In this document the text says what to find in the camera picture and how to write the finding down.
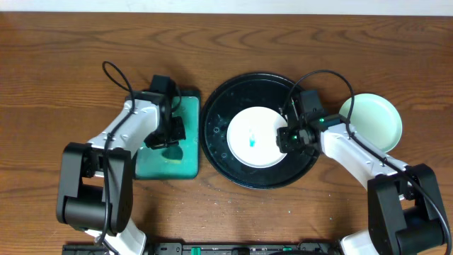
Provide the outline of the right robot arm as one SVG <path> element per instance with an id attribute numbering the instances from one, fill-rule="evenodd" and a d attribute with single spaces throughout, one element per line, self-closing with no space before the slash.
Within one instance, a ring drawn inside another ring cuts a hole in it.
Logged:
<path id="1" fill-rule="evenodd" d="M 341 115 L 277 129 L 281 152 L 312 148 L 335 160 L 367 191 L 368 227 L 343 237 L 344 254 L 418 254 L 446 246 L 452 233 L 434 171 L 390 157 Z"/>

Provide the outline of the pale green plate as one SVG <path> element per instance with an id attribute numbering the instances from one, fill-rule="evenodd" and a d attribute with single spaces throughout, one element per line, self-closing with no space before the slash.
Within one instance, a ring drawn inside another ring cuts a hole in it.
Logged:
<path id="1" fill-rule="evenodd" d="M 395 106 L 373 93 L 354 96 L 351 124 L 361 136 L 383 152 L 390 152 L 403 132 L 401 116 Z"/>

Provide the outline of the round black tray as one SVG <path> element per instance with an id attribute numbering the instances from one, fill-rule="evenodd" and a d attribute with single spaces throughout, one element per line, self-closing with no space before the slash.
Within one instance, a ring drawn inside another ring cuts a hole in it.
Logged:
<path id="1" fill-rule="evenodd" d="M 261 106 L 279 112 L 294 82 L 273 73 L 247 73 L 224 82 L 207 99 L 200 114 L 200 146 L 210 164 L 230 181 L 247 188 L 274 189 L 294 183 L 316 163 L 314 149 L 290 152 L 274 166 L 241 163 L 227 144 L 227 128 L 240 111 Z"/>

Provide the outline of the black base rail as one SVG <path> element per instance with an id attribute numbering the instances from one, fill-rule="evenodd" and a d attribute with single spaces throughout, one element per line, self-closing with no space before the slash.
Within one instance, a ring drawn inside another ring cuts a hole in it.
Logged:
<path id="1" fill-rule="evenodd" d="M 302 242 L 299 244 L 146 244 L 143 254 L 148 255 L 267 255 L 267 254 L 314 254 L 341 255 L 337 244 L 328 242 Z"/>

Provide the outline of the green yellow sponge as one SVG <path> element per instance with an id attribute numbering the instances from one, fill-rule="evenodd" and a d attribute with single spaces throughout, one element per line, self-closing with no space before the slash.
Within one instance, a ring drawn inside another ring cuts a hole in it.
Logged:
<path id="1" fill-rule="evenodd" d="M 166 163 L 180 164 L 183 160 L 183 150 L 179 145 L 172 145 L 165 148 L 161 156 Z"/>

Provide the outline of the black rectangular water tray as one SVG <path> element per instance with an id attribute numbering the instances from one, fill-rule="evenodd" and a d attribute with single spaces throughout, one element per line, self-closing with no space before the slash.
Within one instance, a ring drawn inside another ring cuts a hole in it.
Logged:
<path id="1" fill-rule="evenodd" d="M 200 92 L 183 91 L 182 102 L 173 114 L 180 116 L 185 126 L 186 139 L 179 142 L 183 150 L 180 164 L 166 163 L 161 156 L 165 150 L 150 149 L 143 144 L 137 151 L 135 178 L 137 180 L 193 179 L 199 170 Z"/>

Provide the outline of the white plate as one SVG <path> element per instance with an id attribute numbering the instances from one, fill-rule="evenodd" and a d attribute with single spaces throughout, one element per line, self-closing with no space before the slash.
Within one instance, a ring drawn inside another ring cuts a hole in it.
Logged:
<path id="1" fill-rule="evenodd" d="M 226 142 L 233 156 L 242 164 L 268 168 L 286 157 L 277 145 L 277 129 L 285 127 L 287 121 L 276 111 L 261 106 L 250 107 L 232 118 Z"/>

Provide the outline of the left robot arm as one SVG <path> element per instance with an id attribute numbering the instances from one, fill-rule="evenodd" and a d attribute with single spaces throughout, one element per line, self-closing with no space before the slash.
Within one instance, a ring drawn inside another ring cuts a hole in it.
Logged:
<path id="1" fill-rule="evenodd" d="M 147 237 L 132 221 L 134 156 L 184 139 L 172 116 L 171 92 L 133 91 L 119 115 L 86 143 L 70 142 L 62 153 L 57 220 L 94 237 L 114 254 L 143 254 Z"/>

